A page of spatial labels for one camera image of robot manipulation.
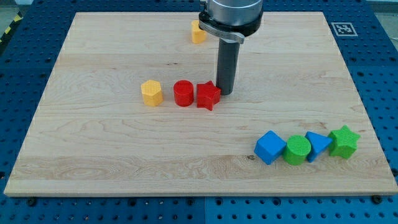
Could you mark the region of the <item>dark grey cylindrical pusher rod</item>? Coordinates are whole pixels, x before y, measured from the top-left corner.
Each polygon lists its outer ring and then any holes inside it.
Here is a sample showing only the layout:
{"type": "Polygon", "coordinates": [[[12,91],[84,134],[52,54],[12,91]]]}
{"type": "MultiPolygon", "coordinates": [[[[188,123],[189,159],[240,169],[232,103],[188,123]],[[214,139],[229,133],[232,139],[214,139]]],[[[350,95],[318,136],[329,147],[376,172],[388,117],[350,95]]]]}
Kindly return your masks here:
{"type": "Polygon", "coordinates": [[[216,69],[216,86],[221,95],[233,92],[240,44],[230,40],[219,40],[216,69]]]}

